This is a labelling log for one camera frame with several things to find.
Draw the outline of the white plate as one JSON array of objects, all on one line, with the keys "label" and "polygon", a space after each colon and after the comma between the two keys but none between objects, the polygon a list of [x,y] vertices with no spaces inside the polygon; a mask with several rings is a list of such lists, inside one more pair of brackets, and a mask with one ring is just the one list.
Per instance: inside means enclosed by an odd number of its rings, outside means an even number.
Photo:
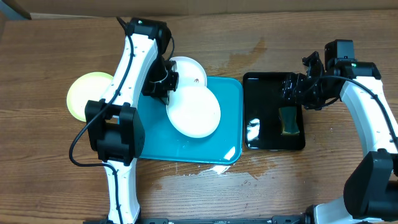
[{"label": "white plate", "polygon": [[205,86],[182,86],[171,92],[166,112],[174,128],[190,138],[211,135],[221,120],[220,104]]},{"label": "white plate", "polygon": [[204,68],[190,57],[172,57],[176,64],[174,71],[178,73],[177,88],[183,86],[207,86],[207,75]]}]

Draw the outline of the green yellow sponge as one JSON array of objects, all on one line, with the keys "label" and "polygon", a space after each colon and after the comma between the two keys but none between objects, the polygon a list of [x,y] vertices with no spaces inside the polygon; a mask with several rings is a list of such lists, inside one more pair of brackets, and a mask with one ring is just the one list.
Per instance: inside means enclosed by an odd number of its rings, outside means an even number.
[{"label": "green yellow sponge", "polygon": [[297,109],[294,106],[279,108],[279,118],[282,126],[282,135],[297,135],[300,133],[297,124]]}]

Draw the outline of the yellow plate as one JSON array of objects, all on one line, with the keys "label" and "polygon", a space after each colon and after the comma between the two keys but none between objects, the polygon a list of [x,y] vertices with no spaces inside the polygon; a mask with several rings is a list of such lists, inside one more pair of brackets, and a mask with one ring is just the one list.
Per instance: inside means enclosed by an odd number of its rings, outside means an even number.
[{"label": "yellow plate", "polygon": [[89,100],[99,101],[113,77],[104,72],[87,73],[71,85],[67,93],[67,108],[79,121],[85,122],[85,106]]}]

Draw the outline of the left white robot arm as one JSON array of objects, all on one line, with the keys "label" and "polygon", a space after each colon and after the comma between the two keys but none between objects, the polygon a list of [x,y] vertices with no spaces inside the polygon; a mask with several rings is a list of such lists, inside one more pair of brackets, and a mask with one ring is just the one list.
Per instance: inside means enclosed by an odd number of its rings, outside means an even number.
[{"label": "left white robot arm", "polygon": [[104,167],[109,190],[109,213],[103,223],[136,223],[141,208],[136,193],[136,164],[145,142],[138,113],[140,96],[149,96],[164,105],[178,87],[176,63],[164,58],[174,42],[166,22],[132,18],[118,22],[125,33],[124,51],[113,80],[103,96],[85,106],[88,133],[97,152],[98,167]]}]

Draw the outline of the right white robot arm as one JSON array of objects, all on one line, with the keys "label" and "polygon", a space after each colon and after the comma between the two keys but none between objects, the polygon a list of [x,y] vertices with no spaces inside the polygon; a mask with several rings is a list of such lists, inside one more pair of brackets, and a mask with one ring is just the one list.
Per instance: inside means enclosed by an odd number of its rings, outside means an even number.
[{"label": "right white robot arm", "polygon": [[310,223],[372,223],[397,220],[397,121],[384,96],[374,63],[358,61],[351,50],[327,50],[302,59],[306,74],[290,73],[281,95],[288,103],[319,110],[337,100],[348,108],[363,160],[345,183],[343,195],[309,208]]}]

